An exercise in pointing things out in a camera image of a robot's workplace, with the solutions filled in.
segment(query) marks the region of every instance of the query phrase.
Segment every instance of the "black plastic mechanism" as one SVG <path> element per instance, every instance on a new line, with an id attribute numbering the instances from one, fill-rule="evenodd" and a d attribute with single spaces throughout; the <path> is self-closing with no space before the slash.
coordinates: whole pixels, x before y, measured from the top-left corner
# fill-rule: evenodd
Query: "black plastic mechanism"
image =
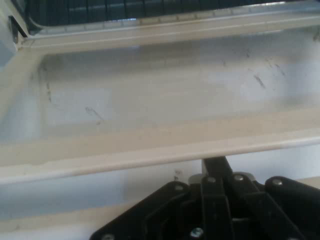
<path id="1" fill-rule="evenodd" d="M 90 240 L 320 239 L 319 189 L 281 176 L 262 185 L 225 157 L 202 163 L 199 182 L 166 184 Z"/>

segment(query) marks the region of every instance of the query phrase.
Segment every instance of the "screw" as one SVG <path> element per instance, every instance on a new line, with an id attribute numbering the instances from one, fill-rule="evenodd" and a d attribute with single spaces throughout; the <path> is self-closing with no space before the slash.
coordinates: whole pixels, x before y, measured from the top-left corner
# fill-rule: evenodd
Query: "screw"
<path id="1" fill-rule="evenodd" d="M 184 187 L 181 186 L 181 185 L 176 185 L 175 186 L 175 190 L 177 190 L 177 191 L 182 191 L 183 189 L 184 189 Z"/>
<path id="2" fill-rule="evenodd" d="M 210 177 L 208 177 L 208 182 L 210 182 L 210 183 L 215 183 L 216 182 L 216 179 L 214 178 L 214 177 L 212 177 L 212 176 L 210 176 Z"/>
<path id="3" fill-rule="evenodd" d="M 115 236 L 112 234 L 103 235 L 101 240 L 115 240 Z"/>
<path id="4" fill-rule="evenodd" d="M 202 237 L 203 234 L 204 234 L 204 231 L 202 230 L 202 228 L 196 227 L 190 232 L 190 237 L 194 239 L 199 239 Z"/>
<path id="5" fill-rule="evenodd" d="M 242 181 L 242 180 L 244 179 L 244 177 L 241 176 L 241 175 L 235 175 L 235 176 L 234 176 L 234 179 L 235 179 L 236 181 Z"/>
<path id="6" fill-rule="evenodd" d="M 273 179 L 273 180 L 272 180 L 272 183 L 273 183 L 274 185 L 278 185 L 278 186 L 282 185 L 282 181 L 281 181 L 280 179 Z"/>

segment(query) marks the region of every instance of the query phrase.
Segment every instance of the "white plastic surface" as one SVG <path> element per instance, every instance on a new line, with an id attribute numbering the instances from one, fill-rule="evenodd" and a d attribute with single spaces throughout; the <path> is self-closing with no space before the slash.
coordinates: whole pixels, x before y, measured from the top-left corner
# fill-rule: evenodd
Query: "white plastic surface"
<path id="1" fill-rule="evenodd" d="M 319 143 L 319 35 L 21 49 L 0 76 L 0 182 Z"/>

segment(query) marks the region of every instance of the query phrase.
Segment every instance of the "white plastic tray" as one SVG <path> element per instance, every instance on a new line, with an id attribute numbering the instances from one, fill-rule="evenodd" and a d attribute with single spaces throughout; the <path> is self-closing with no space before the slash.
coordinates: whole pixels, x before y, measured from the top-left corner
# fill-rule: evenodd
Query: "white plastic tray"
<path id="1" fill-rule="evenodd" d="M 22 48 L 0 75 L 0 183 L 319 143 L 319 36 Z"/>

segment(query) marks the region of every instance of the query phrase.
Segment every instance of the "scratch mark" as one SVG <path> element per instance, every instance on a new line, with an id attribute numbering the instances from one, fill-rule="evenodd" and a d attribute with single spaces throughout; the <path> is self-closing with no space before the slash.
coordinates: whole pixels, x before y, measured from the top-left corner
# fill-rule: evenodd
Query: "scratch mark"
<path id="1" fill-rule="evenodd" d="M 49 84 L 49 82 L 46 83 L 46 93 L 47 93 L 47 95 L 48 95 L 49 102 L 52 103 L 51 90 L 50 90 L 50 84 Z"/>
<path id="2" fill-rule="evenodd" d="M 85 107 L 85 111 L 87 114 L 89 115 L 95 115 L 98 119 L 100 119 L 100 121 L 104 122 L 105 120 L 99 115 L 99 113 L 96 112 L 96 110 L 94 110 L 92 107 L 87 106 Z"/>
<path id="3" fill-rule="evenodd" d="M 263 89 L 266 89 L 266 85 L 264 84 L 264 82 L 260 79 L 260 77 L 258 77 L 257 75 L 254 75 L 254 78 L 256 79 L 256 81 L 260 84 L 260 86 Z"/>
<path id="4" fill-rule="evenodd" d="M 266 58 L 265 59 L 265 61 L 268 63 L 268 65 L 269 65 L 269 67 L 271 68 L 271 69 L 273 69 L 274 67 L 272 66 L 272 64 L 270 63 L 270 61 L 269 61 L 269 59 L 268 58 Z"/>
<path id="5" fill-rule="evenodd" d="M 181 175 L 181 174 L 182 174 L 182 171 L 181 171 L 180 169 L 175 169 L 175 170 L 174 170 L 174 173 L 175 173 L 176 175 Z"/>
<path id="6" fill-rule="evenodd" d="M 175 169 L 174 170 L 174 176 L 173 179 L 174 181 L 178 181 L 179 180 L 179 176 L 182 174 L 182 170 L 180 169 Z"/>
<path id="7" fill-rule="evenodd" d="M 320 27 L 317 28 L 317 31 L 316 31 L 316 33 L 315 33 L 314 36 L 313 36 L 313 41 L 314 41 L 314 42 L 320 41 Z"/>
<path id="8" fill-rule="evenodd" d="M 275 64 L 275 66 L 278 68 L 278 70 L 281 72 L 282 76 L 285 76 L 286 73 L 281 69 L 281 67 L 278 64 Z"/>

